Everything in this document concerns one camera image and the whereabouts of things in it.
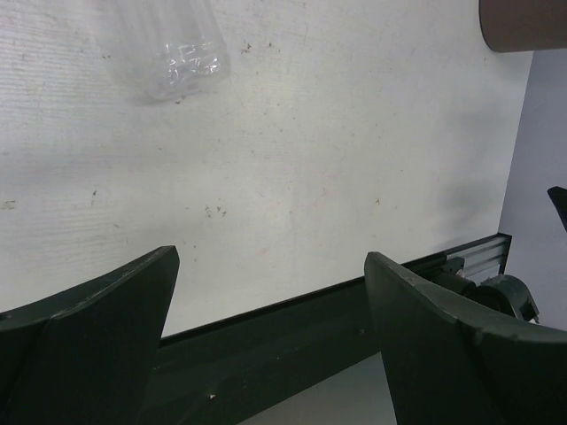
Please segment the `clear unlabelled plastic bottle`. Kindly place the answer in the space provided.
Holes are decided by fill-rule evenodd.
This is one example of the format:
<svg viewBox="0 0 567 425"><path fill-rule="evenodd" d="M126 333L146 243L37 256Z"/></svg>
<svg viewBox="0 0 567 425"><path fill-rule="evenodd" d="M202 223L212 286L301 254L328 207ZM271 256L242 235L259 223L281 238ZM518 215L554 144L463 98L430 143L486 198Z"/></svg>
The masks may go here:
<svg viewBox="0 0 567 425"><path fill-rule="evenodd" d="M135 99L185 98L229 77L228 48L209 1L102 1L100 6L102 56Z"/></svg>

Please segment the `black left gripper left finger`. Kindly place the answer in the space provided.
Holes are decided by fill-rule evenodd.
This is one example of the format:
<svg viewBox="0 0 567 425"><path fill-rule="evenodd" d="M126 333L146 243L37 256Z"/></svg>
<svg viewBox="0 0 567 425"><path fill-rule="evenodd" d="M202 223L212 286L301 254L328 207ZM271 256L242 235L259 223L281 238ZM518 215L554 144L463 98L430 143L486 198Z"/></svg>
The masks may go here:
<svg viewBox="0 0 567 425"><path fill-rule="evenodd" d="M3 424L135 424L180 260L162 246L1 314Z"/></svg>

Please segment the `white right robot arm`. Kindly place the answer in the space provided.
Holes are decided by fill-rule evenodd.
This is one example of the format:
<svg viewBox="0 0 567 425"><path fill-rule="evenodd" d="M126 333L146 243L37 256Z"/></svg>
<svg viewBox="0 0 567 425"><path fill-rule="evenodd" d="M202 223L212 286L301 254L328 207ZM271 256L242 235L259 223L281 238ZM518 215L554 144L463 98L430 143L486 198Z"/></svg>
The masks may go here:
<svg viewBox="0 0 567 425"><path fill-rule="evenodd" d="M527 285L505 273L510 245L511 236L497 233L434 254L424 272L460 296L537 324L540 312Z"/></svg>

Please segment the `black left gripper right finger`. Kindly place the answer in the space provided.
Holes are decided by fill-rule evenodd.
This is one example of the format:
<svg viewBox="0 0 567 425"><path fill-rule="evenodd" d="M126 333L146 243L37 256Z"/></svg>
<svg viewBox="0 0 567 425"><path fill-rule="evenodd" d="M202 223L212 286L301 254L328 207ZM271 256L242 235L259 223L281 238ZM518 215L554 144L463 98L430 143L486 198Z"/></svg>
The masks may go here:
<svg viewBox="0 0 567 425"><path fill-rule="evenodd" d="M564 424L566 334L444 289L379 252L365 283L399 424Z"/></svg>

